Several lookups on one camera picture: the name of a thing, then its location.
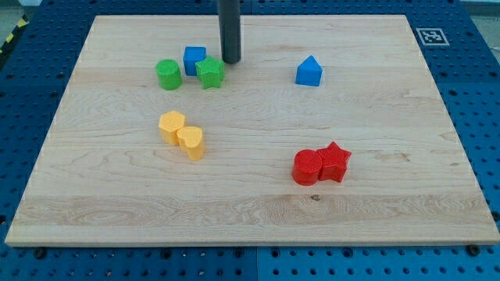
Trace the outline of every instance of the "wood grain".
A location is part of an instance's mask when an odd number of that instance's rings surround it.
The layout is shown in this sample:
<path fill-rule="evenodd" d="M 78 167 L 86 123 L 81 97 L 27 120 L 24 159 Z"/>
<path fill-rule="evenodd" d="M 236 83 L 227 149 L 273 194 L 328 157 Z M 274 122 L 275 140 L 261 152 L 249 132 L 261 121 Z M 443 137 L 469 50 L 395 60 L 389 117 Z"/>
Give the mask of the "wood grain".
<path fill-rule="evenodd" d="M 243 16 L 242 23 L 243 61 L 226 66 L 221 89 L 202 90 L 183 76 L 179 89 L 164 91 L 154 70 L 160 59 L 181 62 L 187 44 L 220 58 L 217 18 L 97 16 L 6 242 L 500 241 L 404 16 Z M 294 84 L 308 55 L 323 67 L 320 87 Z M 202 160 L 163 143 L 158 119 L 170 110 L 203 129 Z M 353 153 L 344 182 L 296 184 L 295 153 L 331 141 Z"/>

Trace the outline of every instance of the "blue cube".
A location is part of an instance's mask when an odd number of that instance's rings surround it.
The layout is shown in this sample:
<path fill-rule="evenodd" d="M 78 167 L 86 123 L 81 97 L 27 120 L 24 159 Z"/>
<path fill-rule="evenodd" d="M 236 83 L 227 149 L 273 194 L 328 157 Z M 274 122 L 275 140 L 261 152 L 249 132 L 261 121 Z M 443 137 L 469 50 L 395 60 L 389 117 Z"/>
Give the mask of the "blue cube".
<path fill-rule="evenodd" d="M 310 55 L 297 69 L 295 83 L 299 85 L 316 86 L 320 85 L 323 69 L 320 64 Z"/>
<path fill-rule="evenodd" d="M 206 57 L 205 47 L 187 46 L 184 49 L 184 70 L 188 76 L 196 76 L 196 62 L 201 62 Z"/>

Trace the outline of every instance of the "black pole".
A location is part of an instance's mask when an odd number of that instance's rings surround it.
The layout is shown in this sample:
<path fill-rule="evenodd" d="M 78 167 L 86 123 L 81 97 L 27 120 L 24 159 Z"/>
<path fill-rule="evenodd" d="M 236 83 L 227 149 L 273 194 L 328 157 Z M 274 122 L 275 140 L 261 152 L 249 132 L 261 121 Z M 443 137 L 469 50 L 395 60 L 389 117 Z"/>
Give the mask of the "black pole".
<path fill-rule="evenodd" d="M 225 63 L 241 59 L 240 0 L 218 0 L 220 47 Z"/>

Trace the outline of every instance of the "yellow black hazard tape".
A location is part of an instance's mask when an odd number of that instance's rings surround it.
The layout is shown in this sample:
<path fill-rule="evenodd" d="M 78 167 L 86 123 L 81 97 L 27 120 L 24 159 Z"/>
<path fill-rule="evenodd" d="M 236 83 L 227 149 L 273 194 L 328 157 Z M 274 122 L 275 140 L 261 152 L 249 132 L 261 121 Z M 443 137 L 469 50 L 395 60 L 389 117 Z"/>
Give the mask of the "yellow black hazard tape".
<path fill-rule="evenodd" d="M 26 30 L 28 23 L 30 22 L 28 21 L 28 18 L 26 18 L 26 15 L 23 16 L 21 20 L 17 22 L 17 25 L 16 27 L 14 27 L 14 30 L 5 39 L 5 42 L 0 48 L 0 70 L 2 70 L 3 66 L 7 62 L 10 53 L 13 51 L 14 46 L 16 46 L 17 42 L 19 41 L 21 34 L 24 32 L 24 30 Z"/>

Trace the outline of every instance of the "red block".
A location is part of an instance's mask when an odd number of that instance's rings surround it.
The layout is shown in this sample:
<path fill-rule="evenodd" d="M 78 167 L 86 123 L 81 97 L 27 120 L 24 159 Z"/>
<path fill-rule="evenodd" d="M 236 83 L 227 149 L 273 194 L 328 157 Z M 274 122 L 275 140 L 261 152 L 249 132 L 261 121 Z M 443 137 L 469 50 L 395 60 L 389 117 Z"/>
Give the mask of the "red block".
<path fill-rule="evenodd" d="M 322 167 L 321 156 L 316 151 L 305 149 L 295 155 L 291 176 L 298 184 L 310 186 L 318 181 Z"/>
<path fill-rule="evenodd" d="M 350 151 L 345 151 L 332 142 L 328 148 L 316 151 L 323 159 L 323 169 L 320 173 L 320 180 L 334 180 L 341 183 L 347 171 L 347 163 L 351 157 Z"/>

